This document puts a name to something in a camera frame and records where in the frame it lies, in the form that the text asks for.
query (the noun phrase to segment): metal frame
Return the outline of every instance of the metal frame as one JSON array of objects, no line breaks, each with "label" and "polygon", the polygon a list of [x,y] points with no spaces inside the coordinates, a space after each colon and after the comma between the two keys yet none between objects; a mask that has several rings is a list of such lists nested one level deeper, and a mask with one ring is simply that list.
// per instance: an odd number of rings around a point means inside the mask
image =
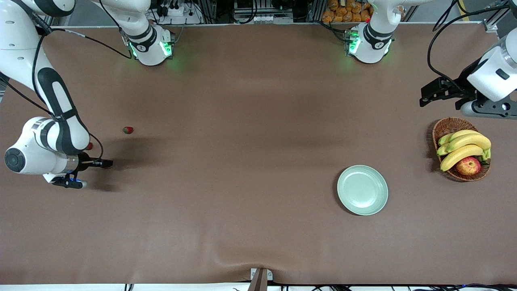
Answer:
[{"label": "metal frame", "polygon": [[[508,5],[508,1],[504,1],[501,5]],[[496,11],[488,19],[483,20],[483,26],[486,32],[497,32],[497,23],[503,19],[503,17],[510,12],[510,8]]]}]

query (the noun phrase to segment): banana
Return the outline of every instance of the banana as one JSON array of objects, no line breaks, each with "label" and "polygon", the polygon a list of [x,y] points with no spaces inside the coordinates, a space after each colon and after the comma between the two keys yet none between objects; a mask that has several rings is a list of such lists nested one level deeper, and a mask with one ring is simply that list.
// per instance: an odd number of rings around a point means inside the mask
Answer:
[{"label": "banana", "polygon": [[475,144],[468,144],[464,147],[461,147],[447,155],[442,163],[440,164],[440,170],[443,172],[448,171],[452,166],[454,166],[457,162],[468,156],[482,156],[483,149],[478,147]]},{"label": "banana", "polygon": [[448,154],[447,152],[447,146],[449,145],[449,143],[445,143],[443,146],[439,147],[438,150],[436,150],[436,155],[437,156],[444,156],[446,154]]},{"label": "banana", "polygon": [[475,131],[475,130],[464,129],[464,130],[460,130],[460,131],[452,133],[452,134],[447,134],[447,135],[442,136],[438,140],[438,145],[439,146],[443,146],[444,143],[450,142],[451,140],[455,139],[456,137],[460,137],[462,135],[468,135],[468,134],[478,134],[478,135],[480,135],[480,133]]},{"label": "banana", "polygon": [[484,135],[466,134],[451,140],[447,146],[447,152],[453,152],[467,144],[475,144],[483,150],[488,150],[492,146],[490,139],[486,138]]},{"label": "banana", "polygon": [[453,135],[453,134],[447,134],[447,135],[442,136],[442,137],[438,140],[438,145],[439,145],[439,146],[443,146],[444,144],[448,143],[448,142],[449,142],[449,138],[450,138],[452,135]]}]

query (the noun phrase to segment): banana bunch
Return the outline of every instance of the banana bunch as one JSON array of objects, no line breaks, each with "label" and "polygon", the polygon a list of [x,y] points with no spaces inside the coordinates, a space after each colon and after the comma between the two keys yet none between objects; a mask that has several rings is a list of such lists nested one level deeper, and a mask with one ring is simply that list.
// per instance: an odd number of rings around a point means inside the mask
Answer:
[{"label": "banana bunch", "polygon": [[438,141],[438,145],[440,147],[436,154],[447,155],[440,165],[440,169],[444,172],[468,156],[481,156],[481,159],[486,161],[492,155],[490,140],[479,132],[469,129],[443,136]]}]

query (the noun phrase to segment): wire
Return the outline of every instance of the wire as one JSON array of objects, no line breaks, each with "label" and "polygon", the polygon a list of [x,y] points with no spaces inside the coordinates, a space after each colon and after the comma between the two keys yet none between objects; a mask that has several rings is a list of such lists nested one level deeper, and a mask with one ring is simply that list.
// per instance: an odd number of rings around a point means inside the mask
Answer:
[{"label": "wire", "polygon": [[155,19],[155,23],[158,24],[158,20],[156,19],[155,11],[151,9],[151,12],[153,13],[153,18]]},{"label": "wire", "polygon": [[36,86],[36,64],[38,63],[39,50],[41,49],[41,44],[43,43],[44,38],[45,38],[45,35],[42,35],[39,38],[38,46],[36,47],[36,53],[34,54],[33,67],[32,67],[32,82],[33,82],[34,92],[36,92],[36,96],[38,96],[38,98],[41,101],[43,101],[43,98],[41,97],[41,94],[39,94],[38,87]]},{"label": "wire", "polygon": [[179,34],[178,34],[178,38],[176,38],[174,40],[174,44],[178,43],[179,41],[179,38],[181,37],[182,33],[183,33],[183,29],[185,28],[185,25],[187,24],[187,18],[185,18],[185,23],[183,24],[183,26],[181,27],[181,31],[179,31]]},{"label": "wire", "polygon": [[234,3],[233,0],[228,0],[228,17],[229,19],[234,22],[234,23],[238,23],[238,24],[246,24],[246,23],[250,23],[252,20],[255,19],[255,17],[257,16],[257,12],[259,11],[259,4],[257,2],[257,0],[253,0],[254,4],[255,4],[255,13],[253,12],[253,5],[251,6],[251,15],[250,15],[250,18],[248,20],[246,20],[245,22],[240,22],[238,20],[236,20],[233,15],[232,15],[232,11],[235,11],[235,9],[232,10],[232,6],[231,6],[231,3]]},{"label": "wire", "polygon": [[200,7],[200,6],[198,6],[198,5],[194,4],[194,8],[195,8],[196,10],[199,10],[199,12],[201,12],[201,14],[202,14],[204,17],[208,18],[208,19],[210,20],[210,23],[213,23],[213,20],[216,20],[216,21],[217,21],[217,18],[213,18],[213,17],[207,16],[207,15],[205,14],[205,12],[201,9],[201,7]]},{"label": "wire", "polygon": [[125,57],[126,59],[132,59],[132,54],[131,54],[131,52],[129,53],[129,56],[127,56],[127,55],[125,55],[125,54],[123,54],[123,53],[119,52],[118,50],[116,50],[116,49],[114,49],[114,48],[112,48],[112,47],[108,46],[107,44],[105,44],[105,43],[103,43],[103,42],[101,42],[101,41],[99,41],[99,40],[96,40],[96,39],[94,39],[94,38],[92,38],[92,37],[89,37],[89,36],[87,36],[87,35],[80,34],[80,33],[74,32],[74,31],[70,31],[70,30],[64,30],[64,29],[62,29],[62,28],[54,28],[54,30],[53,30],[53,31],[63,31],[63,32],[67,32],[67,33],[71,33],[71,34],[74,34],[74,35],[78,35],[78,36],[84,37],[84,38],[86,38],[86,39],[89,39],[89,40],[91,40],[91,41],[94,41],[94,42],[96,42],[96,43],[98,43],[98,44],[102,45],[102,46],[105,46],[105,47],[109,48],[110,50],[112,50],[112,51],[114,51],[114,52],[118,53],[119,55],[121,55],[121,56]]},{"label": "wire", "polygon": [[508,5],[503,5],[503,6],[493,7],[493,8],[488,8],[488,9],[481,9],[481,10],[478,10],[478,11],[469,12],[469,13],[466,13],[464,15],[458,16],[458,17],[452,19],[451,21],[447,22],[447,24],[445,24],[444,26],[442,26],[438,30],[438,32],[434,35],[433,39],[431,40],[431,43],[429,43],[429,48],[427,49],[427,65],[429,66],[429,69],[431,69],[431,71],[435,72],[436,74],[440,75],[441,77],[443,77],[444,79],[449,81],[456,88],[458,88],[463,94],[465,94],[465,96],[468,96],[467,92],[463,88],[458,86],[458,84],[456,84],[456,82],[454,82],[451,78],[449,78],[444,73],[442,73],[439,70],[437,70],[436,68],[434,68],[433,65],[431,64],[431,49],[433,48],[434,41],[444,31],[444,29],[446,29],[449,25],[451,25],[452,23],[454,23],[454,22],[456,22],[456,21],[458,21],[458,20],[460,20],[460,19],[462,19],[464,17],[478,15],[478,14],[482,14],[482,13],[490,12],[490,11],[497,11],[497,10],[507,9],[507,8],[509,8]]},{"label": "wire", "polygon": [[330,22],[328,23],[328,26],[330,27],[330,30],[332,30],[332,33],[334,34],[334,36],[339,39],[340,41],[342,42],[345,42],[346,43],[346,40],[344,38],[342,38],[341,36],[338,35],[338,33],[332,28],[332,24],[330,24]]},{"label": "wire", "polygon": [[99,155],[98,158],[95,159],[95,162],[96,162],[96,161],[98,161],[98,160],[100,160],[102,158],[102,155],[104,154],[104,147],[102,146],[102,142],[100,142],[100,140],[96,136],[94,136],[91,133],[89,133],[89,134],[90,134],[91,137],[93,137],[97,141],[97,143],[100,146],[100,155]]},{"label": "wire", "polygon": [[337,33],[345,33],[345,30],[339,30],[339,29],[337,29],[337,28],[333,28],[333,27],[332,27],[332,25],[330,24],[330,22],[328,23],[328,25],[327,25],[327,24],[325,24],[325,23],[323,23],[323,22],[321,22],[321,21],[319,21],[319,20],[313,20],[313,21],[311,21],[311,22],[318,23],[318,24],[320,24],[321,26],[323,26],[324,28],[326,28],[326,29],[328,29],[328,30],[332,31],[332,33],[334,34],[334,36],[335,36],[337,39],[339,39],[340,41],[342,41],[342,42],[344,42],[344,43],[350,43],[350,42],[351,42],[351,41],[349,41],[349,40],[346,40],[346,39],[344,39],[344,38],[340,37],[340,36],[337,34]]},{"label": "wire", "polygon": [[22,96],[25,100],[29,101],[30,103],[32,103],[34,106],[38,107],[39,109],[45,111],[47,114],[49,115],[52,115],[52,112],[50,112],[49,110],[45,109],[43,106],[37,104],[36,102],[32,101],[29,97],[25,96],[22,92],[18,91],[18,89],[16,89],[13,85],[11,85],[9,82],[7,82],[6,80],[4,80],[3,78],[0,78],[4,83],[6,83],[13,91],[15,91],[16,93],[18,93],[18,95]]},{"label": "wire", "polygon": [[437,31],[444,23],[447,21],[447,18],[449,17],[449,14],[452,10],[452,8],[458,3],[458,0],[452,0],[449,7],[445,10],[445,12],[440,16],[438,21],[436,21],[436,24],[434,24],[433,32]]},{"label": "wire", "polygon": [[106,10],[106,8],[104,7],[104,4],[102,3],[102,0],[99,0],[99,3],[100,3],[100,6],[102,7],[102,10],[104,10],[104,12],[106,12],[106,14],[111,18],[111,20],[113,20],[113,22],[115,22],[115,24],[117,25],[118,27],[118,31],[122,31],[122,27],[120,27],[120,25],[118,25],[118,22],[113,18],[113,16],[111,16],[111,14]]}]

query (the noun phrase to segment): bread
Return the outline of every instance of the bread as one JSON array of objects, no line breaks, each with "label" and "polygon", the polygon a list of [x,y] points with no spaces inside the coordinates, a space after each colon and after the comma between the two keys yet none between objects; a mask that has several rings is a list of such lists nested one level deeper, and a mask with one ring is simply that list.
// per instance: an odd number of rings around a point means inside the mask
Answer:
[{"label": "bread", "polygon": [[328,0],[327,6],[330,10],[335,11],[339,8],[339,1],[338,0]]},{"label": "bread", "polygon": [[352,22],[361,22],[361,15],[359,13],[352,13]]},{"label": "bread", "polygon": [[400,18],[404,19],[404,17],[406,16],[406,11],[404,11],[404,7],[402,5],[399,5],[398,9],[400,11]]},{"label": "bread", "polygon": [[343,22],[350,22],[352,21],[352,12],[348,11],[344,16],[343,16]]},{"label": "bread", "polygon": [[325,12],[323,12],[323,16],[322,16],[323,22],[332,22],[333,19],[334,19],[334,11],[325,10]]},{"label": "bread", "polygon": [[360,15],[361,15],[361,21],[363,21],[363,22],[370,18],[370,14],[368,14],[368,10],[361,11]]},{"label": "bread", "polygon": [[339,16],[344,16],[348,11],[346,10],[346,7],[339,7],[335,12],[334,12],[334,15],[339,17]]},{"label": "bread", "polygon": [[355,0],[347,0],[346,6],[348,11],[351,11],[352,13],[359,13],[361,11],[361,3],[355,1]]}]

